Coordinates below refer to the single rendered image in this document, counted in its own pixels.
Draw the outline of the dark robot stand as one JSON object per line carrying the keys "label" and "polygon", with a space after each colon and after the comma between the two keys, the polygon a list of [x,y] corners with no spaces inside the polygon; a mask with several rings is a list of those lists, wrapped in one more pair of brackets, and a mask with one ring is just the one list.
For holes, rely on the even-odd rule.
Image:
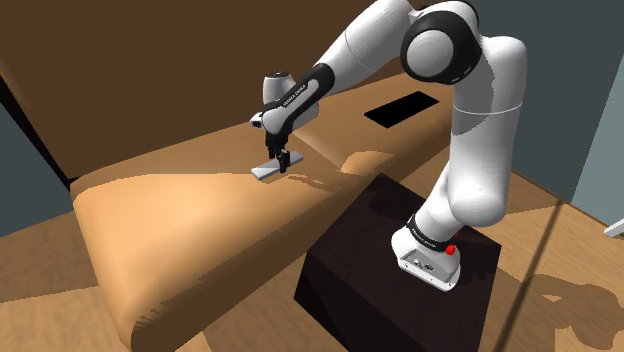
{"label": "dark robot stand", "polygon": [[455,288],[410,275],[391,236],[423,202],[380,174],[307,252],[294,298],[348,352],[478,352],[501,246],[465,227]]}

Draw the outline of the grey flat rectangular device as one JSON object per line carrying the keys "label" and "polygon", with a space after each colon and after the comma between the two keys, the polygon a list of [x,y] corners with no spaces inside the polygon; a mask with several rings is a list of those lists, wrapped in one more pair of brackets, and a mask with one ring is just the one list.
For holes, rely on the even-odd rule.
{"label": "grey flat rectangular device", "polygon": [[[293,166],[303,160],[303,156],[296,151],[290,153],[290,165]],[[277,158],[256,166],[251,169],[251,174],[259,181],[266,179],[276,173],[280,173],[280,164]]]}

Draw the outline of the tan brown sofa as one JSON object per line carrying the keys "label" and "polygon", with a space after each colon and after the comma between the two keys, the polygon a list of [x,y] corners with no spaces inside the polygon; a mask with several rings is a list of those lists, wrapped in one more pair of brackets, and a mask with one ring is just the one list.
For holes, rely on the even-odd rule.
{"label": "tan brown sofa", "polygon": [[[259,181],[262,80],[302,76],[372,0],[0,0],[0,75],[53,159],[132,352],[174,352],[317,240],[378,174],[449,140],[453,90],[389,64],[324,99]],[[438,103],[384,128],[364,113]]]}

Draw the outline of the black flat rectangular slab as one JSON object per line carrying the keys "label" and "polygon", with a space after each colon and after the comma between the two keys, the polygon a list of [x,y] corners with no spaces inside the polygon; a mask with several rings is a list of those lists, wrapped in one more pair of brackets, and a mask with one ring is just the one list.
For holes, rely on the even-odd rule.
{"label": "black flat rectangular slab", "polygon": [[417,91],[367,111],[364,116],[384,128],[391,128],[437,103],[437,99]]}

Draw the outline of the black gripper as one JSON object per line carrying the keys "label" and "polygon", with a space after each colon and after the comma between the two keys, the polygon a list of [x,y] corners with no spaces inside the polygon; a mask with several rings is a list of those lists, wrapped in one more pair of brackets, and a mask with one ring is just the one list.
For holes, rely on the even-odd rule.
{"label": "black gripper", "polygon": [[286,150],[287,142],[288,134],[286,133],[272,134],[266,132],[265,134],[265,145],[268,153],[270,156],[277,156],[280,173],[285,173],[291,164],[290,152]]}

